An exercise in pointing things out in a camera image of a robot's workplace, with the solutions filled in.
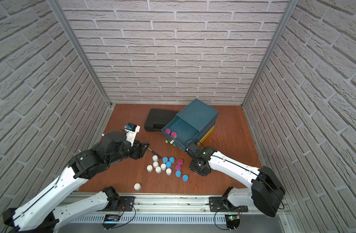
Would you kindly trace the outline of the teal drawer cabinet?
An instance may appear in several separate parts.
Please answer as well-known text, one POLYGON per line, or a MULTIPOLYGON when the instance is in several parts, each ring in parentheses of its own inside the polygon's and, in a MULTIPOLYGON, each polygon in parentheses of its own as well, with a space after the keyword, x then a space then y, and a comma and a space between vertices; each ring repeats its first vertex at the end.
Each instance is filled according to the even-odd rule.
POLYGON ((215 125, 218 117, 218 111, 204 102, 195 99, 178 114, 176 114, 176 116, 185 120, 199 131, 199 141, 215 125))

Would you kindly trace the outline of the green plastic faucet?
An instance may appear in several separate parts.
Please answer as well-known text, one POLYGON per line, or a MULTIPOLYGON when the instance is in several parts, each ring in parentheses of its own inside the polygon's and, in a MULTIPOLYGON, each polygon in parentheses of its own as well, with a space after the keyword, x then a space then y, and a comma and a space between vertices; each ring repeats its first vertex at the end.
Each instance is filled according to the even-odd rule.
POLYGON ((170 144, 170 145, 172 145, 173 147, 176 147, 176 145, 175 145, 175 141, 174 140, 165 140, 165 143, 166 144, 170 144))

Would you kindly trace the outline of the left controller board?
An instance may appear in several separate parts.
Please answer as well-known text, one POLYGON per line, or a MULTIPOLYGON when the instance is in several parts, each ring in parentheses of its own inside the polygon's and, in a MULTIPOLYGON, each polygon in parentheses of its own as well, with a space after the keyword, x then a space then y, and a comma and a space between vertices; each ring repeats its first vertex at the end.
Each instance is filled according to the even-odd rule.
POLYGON ((116 227, 120 221, 120 215, 105 215, 103 226, 105 228, 113 228, 116 227))

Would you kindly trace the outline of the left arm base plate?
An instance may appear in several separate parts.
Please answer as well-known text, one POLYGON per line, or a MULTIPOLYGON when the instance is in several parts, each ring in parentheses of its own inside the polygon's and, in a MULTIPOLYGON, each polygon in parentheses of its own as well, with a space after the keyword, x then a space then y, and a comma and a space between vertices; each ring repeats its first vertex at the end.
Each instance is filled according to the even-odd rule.
POLYGON ((104 211, 119 212, 124 208, 125 212, 133 212, 135 196, 120 196, 114 200, 109 201, 104 211))

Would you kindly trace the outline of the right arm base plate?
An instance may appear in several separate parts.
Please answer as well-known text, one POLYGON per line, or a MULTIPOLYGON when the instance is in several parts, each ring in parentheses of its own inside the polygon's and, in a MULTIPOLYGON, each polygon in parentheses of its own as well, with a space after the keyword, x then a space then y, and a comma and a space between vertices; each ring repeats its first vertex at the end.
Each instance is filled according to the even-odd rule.
POLYGON ((247 206, 234 206, 225 198, 222 197, 209 197, 209 207, 211 212, 248 212, 247 206))

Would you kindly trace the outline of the black plastic tool case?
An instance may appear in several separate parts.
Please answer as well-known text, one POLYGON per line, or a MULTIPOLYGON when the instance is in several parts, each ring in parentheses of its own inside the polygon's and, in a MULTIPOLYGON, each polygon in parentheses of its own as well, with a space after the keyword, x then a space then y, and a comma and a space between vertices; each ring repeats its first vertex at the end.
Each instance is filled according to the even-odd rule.
POLYGON ((148 132, 159 132, 174 119, 178 111, 152 108, 149 111, 144 129, 148 132))

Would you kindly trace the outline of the small claw hammer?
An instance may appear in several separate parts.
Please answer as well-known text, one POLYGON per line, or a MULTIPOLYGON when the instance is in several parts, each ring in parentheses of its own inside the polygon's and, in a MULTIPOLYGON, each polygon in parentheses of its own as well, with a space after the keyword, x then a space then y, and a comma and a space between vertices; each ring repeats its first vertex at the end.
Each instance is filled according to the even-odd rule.
POLYGON ((162 158, 162 157, 161 157, 158 153, 156 153, 154 150, 152 150, 152 149, 150 149, 150 148, 148 148, 148 150, 149 150, 153 155, 157 156, 158 159, 161 159, 161 158, 162 158))

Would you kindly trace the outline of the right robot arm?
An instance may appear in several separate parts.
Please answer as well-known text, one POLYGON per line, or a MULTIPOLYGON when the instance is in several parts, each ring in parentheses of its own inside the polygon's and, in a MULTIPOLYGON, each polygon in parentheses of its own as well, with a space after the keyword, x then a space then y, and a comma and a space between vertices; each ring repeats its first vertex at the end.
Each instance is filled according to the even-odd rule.
POLYGON ((207 176, 212 170, 219 171, 245 185, 247 188, 229 187, 218 201, 216 210, 233 211, 239 207, 253 206, 269 217, 275 217, 286 190, 267 166, 252 167, 231 159, 212 147, 200 148, 189 145, 185 152, 192 158, 191 171, 207 176))

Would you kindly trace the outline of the teal top drawer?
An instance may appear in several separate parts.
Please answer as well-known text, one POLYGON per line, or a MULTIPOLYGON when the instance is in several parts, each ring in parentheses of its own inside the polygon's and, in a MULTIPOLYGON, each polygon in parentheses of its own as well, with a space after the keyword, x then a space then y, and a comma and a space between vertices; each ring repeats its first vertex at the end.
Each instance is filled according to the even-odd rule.
POLYGON ((183 151, 186 150, 189 144, 198 141, 199 136, 199 131, 196 128, 178 116, 175 116, 172 121, 162 128, 161 132, 168 140, 174 140, 175 145, 183 151), (167 134, 165 129, 176 132, 177 138, 173 138, 170 134, 167 134))

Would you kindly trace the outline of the controller board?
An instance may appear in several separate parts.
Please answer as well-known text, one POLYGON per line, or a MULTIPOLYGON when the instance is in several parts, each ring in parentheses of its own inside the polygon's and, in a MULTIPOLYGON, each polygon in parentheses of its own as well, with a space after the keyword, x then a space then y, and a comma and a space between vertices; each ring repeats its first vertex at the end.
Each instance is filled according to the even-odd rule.
POLYGON ((240 216, 239 215, 225 215, 226 227, 229 231, 236 231, 240 226, 240 216))
POLYGON ((120 215, 105 215, 103 226, 105 228, 113 228, 116 227, 120 221, 120 215))

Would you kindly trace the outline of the aluminium front rail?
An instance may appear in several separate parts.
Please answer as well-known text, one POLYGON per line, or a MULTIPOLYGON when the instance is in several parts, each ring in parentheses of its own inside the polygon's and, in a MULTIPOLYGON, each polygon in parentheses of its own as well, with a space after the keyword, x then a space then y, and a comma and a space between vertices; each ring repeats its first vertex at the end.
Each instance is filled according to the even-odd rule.
MULTIPOLYGON (((92 197, 97 193, 73 192, 58 206, 69 205, 92 197)), ((144 193, 119 193, 120 202, 126 207, 126 212, 133 212, 132 205, 140 214, 198 214, 238 212, 238 207, 227 211, 224 207, 224 197, 221 195, 172 195, 172 194, 144 194, 144 193)), ((253 199, 241 201, 240 210, 245 212, 263 214, 256 206, 253 199)))

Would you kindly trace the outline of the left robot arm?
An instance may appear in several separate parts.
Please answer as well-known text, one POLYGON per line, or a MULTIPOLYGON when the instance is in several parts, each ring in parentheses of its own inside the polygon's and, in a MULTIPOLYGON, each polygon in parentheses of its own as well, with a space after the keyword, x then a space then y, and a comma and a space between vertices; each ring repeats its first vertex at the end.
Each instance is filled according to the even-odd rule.
POLYGON ((141 159, 149 147, 136 139, 136 131, 113 131, 91 149, 74 156, 61 174, 34 198, 19 208, 3 212, 4 224, 12 233, 54 233, 71 221, 104 209, 117 209, 119 195, 112 187, 62 206, 61 203, 78 187, 111 165, 126 158, 141 159))

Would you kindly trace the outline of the right controller board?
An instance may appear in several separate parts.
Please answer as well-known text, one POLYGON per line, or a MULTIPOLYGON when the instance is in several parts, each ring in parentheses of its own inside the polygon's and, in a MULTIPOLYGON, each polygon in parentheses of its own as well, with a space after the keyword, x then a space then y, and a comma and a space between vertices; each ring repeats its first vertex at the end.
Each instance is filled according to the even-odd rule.
POLYGON ((225 215, 226 227, 229 231, 236 231, 240 226, 240 216, 239 215, 225 215))

